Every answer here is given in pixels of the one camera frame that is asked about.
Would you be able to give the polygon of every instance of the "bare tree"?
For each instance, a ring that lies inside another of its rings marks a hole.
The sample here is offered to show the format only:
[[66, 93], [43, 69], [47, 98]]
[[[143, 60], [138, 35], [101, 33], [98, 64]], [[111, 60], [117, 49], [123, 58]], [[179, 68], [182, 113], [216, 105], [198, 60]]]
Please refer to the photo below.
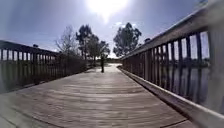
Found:
[[68, 56], [79, 55], [78, 44], [76, 43], [76, 35], [72, 26], [67, 26], [60, 39], [56, 40], [58, 50]]

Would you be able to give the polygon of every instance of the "railing post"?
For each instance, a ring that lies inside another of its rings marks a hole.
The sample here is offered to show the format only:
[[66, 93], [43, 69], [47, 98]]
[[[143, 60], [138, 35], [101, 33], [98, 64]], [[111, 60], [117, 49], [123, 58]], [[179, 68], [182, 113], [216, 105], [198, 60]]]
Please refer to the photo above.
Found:
[[190, 94], [190, 86], [191, 86], [191, 72], [192, 72], [192, 67], [191, 67], [191, 41], [190, 37], [186, 38], [186, 51], [187, 51], [187, 88], [186, 88], [186, 98], [189, 100], [192, 100], [192, 96]]
[[133, 56], [131, 56], [129, 63], [131, 63], [131, 73], [134, 73]]
[[183, 51], [182, 51], [183, 49], [182, 49], [182, 40], [181, 39], [179, 39], [178, 40], [178, 56], [179, 56], [179, 58], [178, 58], [178, 72], [179, 72], [179, 83], [178, 83], [178, 94], [180, 95], [180, 96], [183, 96], [183, 92], [182, 92], [182, 88], [183, 88]]
[[145, 77], [145, 79], [146, 80], [148, 80], [148, 78], [149, 78], [149, 60], [148, 60], [148, 52], [149, 51], [146, 51], [144, 54], [144, 59], [145, 59], [145, 61], [144, 61], [144, 66], [145, 66], [145, 68], [144, 68], [144, 77]]
[[19, 51], [17, 51], [17, 83], [21, 85], [21, 80], [20, 80], [20, 56], [19, 56]]
[[175, 86], [174, 86], [174, 80], [175, 80], [175, 49], [174, 49], [174, 42], [171, 42], [171, 65], [172, 65], [172, 71], [171, 71], [171, 83], [170, 83], [170, 91], [175, 92]]
[[156, 48], [152, 49], [152, 60], [153, 60], [153, 80], [152, 82], [156, 84]]
[[37, 53], [34, 51], [33, 52], [33, 82], [35, 85], [39, 84], [39, 79], [38, 79], [38, 61], [37, 61]]
[[165, 53], [165, 67], [166, 67], [166, 89], [170, 88], [170, 60], [169, 60], [169, 44], [165, 45], [166, 53]]
[[148, 50], [147, 52], [147, 65], [148, 65], [148, 70], [147, 70], [147, 75], [148, 75], [148, 78], [147, 80], [152, 82], [152, 73], [153, 73], [153, 70], [152, 70], [152, 64], [153, 64], [153, 61], [152, 61], [152, 49]]
[[209, 28], [210, 75], [206, 107], [224, 113], [224, 24]]

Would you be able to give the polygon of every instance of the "green tree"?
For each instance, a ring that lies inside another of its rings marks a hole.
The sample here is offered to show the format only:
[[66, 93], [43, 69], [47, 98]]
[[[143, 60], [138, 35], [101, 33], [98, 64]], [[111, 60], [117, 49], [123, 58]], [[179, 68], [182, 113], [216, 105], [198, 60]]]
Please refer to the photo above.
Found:
[[99, 44], [100, 50], [99, 50], [99, 55], [104, 55], [106, 58], [110, 54], [110, 48], [109, 44], [106, 43], [106, 41], [101, 41]]
[[76, 32], [76, 40], [79, 41], [79, 50], [81, 51], [82, 57], [87, 59], [87, 42], [92, 36], [92, 30], [89, 25], [82, 25], [79, 28], [79, 32]]
[[127, 23], [124, 28], [118, 29], [114, 37], [115, 48], [113, 52], [117, 57], [127, 55], [137, 47], [141, 35], [142, 33], [137, 28], [133, 28], [130, 23]]
[[208, 0], [199, 0], [199, 6], [204, 6], [208, 3]]
[[96, 64], [96, 57], [99, 56], [99, 38], [96, 35], [92, 35], [87, 43], [87, 51], [89, 57], [93, 58], [94, 66]]

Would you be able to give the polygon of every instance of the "sky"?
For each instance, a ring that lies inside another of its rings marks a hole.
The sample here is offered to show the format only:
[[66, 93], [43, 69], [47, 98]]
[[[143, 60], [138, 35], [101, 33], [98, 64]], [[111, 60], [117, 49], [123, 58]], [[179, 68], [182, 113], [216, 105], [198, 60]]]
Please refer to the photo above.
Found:
[[0, 0], [0, 40], [57, 49], [66, 26], [78, 31], [89, 24], [110, 44], [122, 25], [141, 32], [139, 42], [153, 38], [199, 8], [200, 0]]

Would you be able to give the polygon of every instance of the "wooden railing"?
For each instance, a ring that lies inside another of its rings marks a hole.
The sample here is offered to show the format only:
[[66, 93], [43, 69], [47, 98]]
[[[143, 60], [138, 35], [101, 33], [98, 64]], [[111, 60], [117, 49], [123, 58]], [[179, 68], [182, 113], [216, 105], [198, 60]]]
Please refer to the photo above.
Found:
[[0, 85], [4, 91], [39, 84], [85, 70], [81, 59], [61, 53], [0, 41]]
[[123, 69], [224, 113], [224, 2], [211, 3], [122, 57]]

